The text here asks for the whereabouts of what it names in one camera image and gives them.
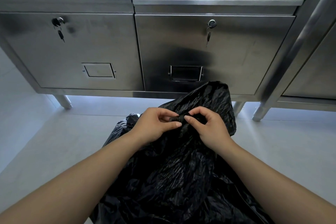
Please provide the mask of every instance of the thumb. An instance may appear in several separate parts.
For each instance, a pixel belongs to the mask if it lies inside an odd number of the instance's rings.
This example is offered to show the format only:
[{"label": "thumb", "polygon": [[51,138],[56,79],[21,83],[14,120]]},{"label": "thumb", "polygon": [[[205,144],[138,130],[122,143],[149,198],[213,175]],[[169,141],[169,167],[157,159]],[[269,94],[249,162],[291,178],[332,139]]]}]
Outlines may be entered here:
[{"label": "thumb", "polygon": [[194,117],[191,117],[191,116],[184,116],[184,119],[191,125],[193,126],[197,132],[200,134],[201,133],[201,130],[203,128],[203,125],[202,123],[200,123],[198,120],[196,120]]},{"label": "thumb", "polygon": [[175,129],[175,128],[179,128],[180,126],[182,126],[181,122],[177,122],[177,121],[172,121],[172,122],[167,122],[167,123],[161,123],[162,127],[163,127],[163,132]]}]

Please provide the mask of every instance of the person's right arm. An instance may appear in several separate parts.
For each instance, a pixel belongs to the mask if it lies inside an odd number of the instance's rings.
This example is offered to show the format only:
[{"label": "person's right arm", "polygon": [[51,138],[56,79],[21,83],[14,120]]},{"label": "person's right arm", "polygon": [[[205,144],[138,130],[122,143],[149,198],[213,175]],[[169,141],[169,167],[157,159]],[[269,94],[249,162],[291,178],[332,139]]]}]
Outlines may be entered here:
[{"label": "person's right arm", "polygon": [[265,209],[275,223],[335,223],[336,207],[293,180],[282,175],[241,148],[230,137],[221,117],[205,107],[197,107],[190,115],[200,113],[207,119],[203,125],[185,116],[204,144],[219,154]]}]

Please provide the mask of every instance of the cabinet door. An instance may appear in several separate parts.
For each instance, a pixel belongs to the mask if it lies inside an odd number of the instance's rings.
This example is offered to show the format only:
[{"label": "cabinet door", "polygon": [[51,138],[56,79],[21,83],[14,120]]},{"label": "cabinet door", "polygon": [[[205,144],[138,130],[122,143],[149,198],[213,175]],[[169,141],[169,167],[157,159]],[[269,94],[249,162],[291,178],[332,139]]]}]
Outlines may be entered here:
[{"label": "cabinet door", "polygon": [[286,96],[336,99],[336,24],[302,67]]},{"label": "cabinet door", "polygon": [[133,14],[5,13],[0,31],[42,88],[144,89]]},{"label": "cabinet door", "polygon": [[[222,81],[232,94],[254,95],[294,16],[136,15],[135,20],[145,90],[188,92]],[[215,28],[208,28],[210,20]]]}]

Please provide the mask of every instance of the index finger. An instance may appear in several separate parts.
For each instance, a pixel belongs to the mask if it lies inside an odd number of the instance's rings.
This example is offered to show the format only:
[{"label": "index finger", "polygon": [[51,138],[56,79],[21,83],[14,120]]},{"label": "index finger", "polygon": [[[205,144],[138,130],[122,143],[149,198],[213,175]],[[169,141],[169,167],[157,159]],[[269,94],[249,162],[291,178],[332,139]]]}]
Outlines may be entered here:
[{"label": "index finger", "polygon": [[156,113],[158,116],[168,116],[168,117],[175,117],[178,116],[176,112],[170,111],[165,108],[156,108]]},{"label": "index finger", "polygon": [[189,111],[190,115],[195,115],[195,114],[198,114],[198,113],[205,116],[205,118],[207,120],[210,120],[212,115],[214,114],[213,111],[211,111],[208,108],[205,108],[203,106],[196,107],[196,108],[192,109],[191,111]]}]

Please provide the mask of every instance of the hand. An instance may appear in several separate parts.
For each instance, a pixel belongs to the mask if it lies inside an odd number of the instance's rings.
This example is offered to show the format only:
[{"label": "hand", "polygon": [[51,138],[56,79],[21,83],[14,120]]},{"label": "hand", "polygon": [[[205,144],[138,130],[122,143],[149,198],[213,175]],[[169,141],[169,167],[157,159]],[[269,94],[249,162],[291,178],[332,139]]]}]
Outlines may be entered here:
[{"label": "hand", "polygon": [[175,116],[178,114],[164,108],[148,108],[130,133],[140,138],[142,144],[153,142],[164,132],[182,126],[181,122],[169,122],[169,118]]},{"label": "hand", "polygon": [[189,112],[190,115],[198,113],[207,119],[205,125],[191,116],[184,116],[184,119],[197,130],[201,140],[208,148],[218,153],[223,146],[225,149],[229,149],[236,145],[219,114],[202,106],[196,107]]}]

